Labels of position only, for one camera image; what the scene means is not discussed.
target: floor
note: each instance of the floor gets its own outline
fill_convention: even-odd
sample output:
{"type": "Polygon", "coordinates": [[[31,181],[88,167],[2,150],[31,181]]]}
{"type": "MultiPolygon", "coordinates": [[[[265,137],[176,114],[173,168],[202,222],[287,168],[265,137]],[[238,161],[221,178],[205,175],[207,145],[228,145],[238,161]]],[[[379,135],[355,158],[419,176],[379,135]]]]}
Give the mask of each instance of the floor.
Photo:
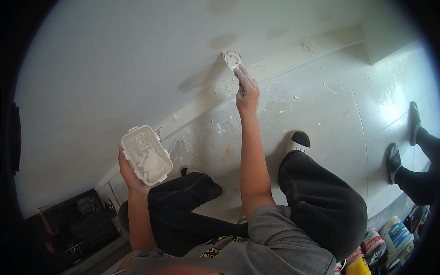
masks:
{"type": "MultiPolygon", "coordinates": [[[[422,125],[440,134],[440,102],[423,49],[388,57],[374,66],[361,45],[327,55],[260,84],[258,116],[276,203],[286,204],[277,179],[290,131],[311,139],[310,155],[346,181],[367,202],[372,217],[402,191],[386,182],[384,151],[400,148],[403,165],[421,171],[428,159],[409,145],[409,102],[418,104],[422,125]]],[[[191,165],[220,179],[227,192],[195,212],[236,222],[242,215],[238,173],[241,125],[235,99],[194,119],[162,140],[174,169],[191,165]]]]}

